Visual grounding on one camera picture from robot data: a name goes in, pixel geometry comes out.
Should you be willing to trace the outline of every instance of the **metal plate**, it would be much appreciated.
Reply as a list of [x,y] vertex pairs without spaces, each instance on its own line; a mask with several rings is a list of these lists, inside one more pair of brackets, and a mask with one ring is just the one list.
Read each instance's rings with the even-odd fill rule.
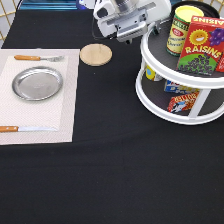
[[49,67],[38,66],[19,73],[12,82],[14,93],[24,100],[43,100],[62,87],[61,74]]

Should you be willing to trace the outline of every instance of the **knife handle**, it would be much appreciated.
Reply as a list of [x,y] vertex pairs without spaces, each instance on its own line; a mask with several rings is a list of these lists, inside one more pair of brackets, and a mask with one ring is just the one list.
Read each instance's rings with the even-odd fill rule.
[[0,132],[17,132],[18,129],[17,126],[0,126]]
[[40,61],[40,57],[38,56],[16,55],[14,58],[16,60]]

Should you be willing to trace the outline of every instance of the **coaster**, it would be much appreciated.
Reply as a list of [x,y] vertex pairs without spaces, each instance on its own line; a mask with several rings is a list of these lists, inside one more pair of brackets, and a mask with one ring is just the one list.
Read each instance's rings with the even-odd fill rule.
[[110,61],[112,51],[103,44],[90,44],[82,48],[80,58],[87,65],[100,66]]

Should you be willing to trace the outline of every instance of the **can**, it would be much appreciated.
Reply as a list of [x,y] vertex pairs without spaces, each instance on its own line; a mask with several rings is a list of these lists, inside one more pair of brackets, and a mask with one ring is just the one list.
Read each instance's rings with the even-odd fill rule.
[[175,10],[170,35],[167,41],[167,51],[180,56],[187,36],[192,16],[204,16],[202,10],[194,6],[180,6]]
[[163,79],[162,76],[158,75],[150,66],[147,65],[146,77],[152,81],[160,81]]

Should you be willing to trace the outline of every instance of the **placemat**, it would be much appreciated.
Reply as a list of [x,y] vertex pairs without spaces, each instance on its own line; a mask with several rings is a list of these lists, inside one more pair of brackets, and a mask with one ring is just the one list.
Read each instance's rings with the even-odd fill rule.
[[[60,62],[17,61],[14,55],[59,56]],[[32,144],[71,142],[73,134],[79,50],[32,49],[0,50],[0,126],[47,126],[56,132],[0,133],[0,144]],[[41,101],[26,101],[12,90],[12,80],[21,71],[47,66],[58,70],[63,77],[61,90]]]

